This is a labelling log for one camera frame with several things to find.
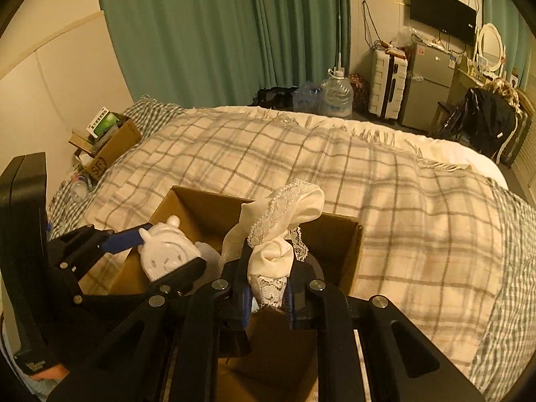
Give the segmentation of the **person's forearm blue sleeve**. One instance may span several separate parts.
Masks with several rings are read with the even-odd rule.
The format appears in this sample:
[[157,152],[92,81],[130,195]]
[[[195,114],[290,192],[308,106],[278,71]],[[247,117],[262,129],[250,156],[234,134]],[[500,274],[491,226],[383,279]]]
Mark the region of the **person's forearm blue sleeve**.
[[5,315],[1,313],[1,353],[4,359],[1,361],[1,369],[7,373],[9,386],[16,401],[46,401],[46,396],[36,392],[27,382],[22,379],[21,373],[17,370],[12,353],[7,343],[5,333]]

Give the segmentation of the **person's left hand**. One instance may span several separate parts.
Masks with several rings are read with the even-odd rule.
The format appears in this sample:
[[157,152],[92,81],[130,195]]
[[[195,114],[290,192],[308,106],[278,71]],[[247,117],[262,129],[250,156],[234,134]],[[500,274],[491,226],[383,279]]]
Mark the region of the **person's left hand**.
[[70,373],[70,370],[67,369],[64,365],[56,364],[56,365],[51,366],[51,367],[49,367],[47,369],[43,369],[43,370],[39,371],[38,373],[34,373],[33,375],[30,375],[29,378],[33,379],[33,380],[36,380],[36,381],[41,381],[41,380],[44,380],[44,379],[62,380],[66,376],[68,376],[69,373]]

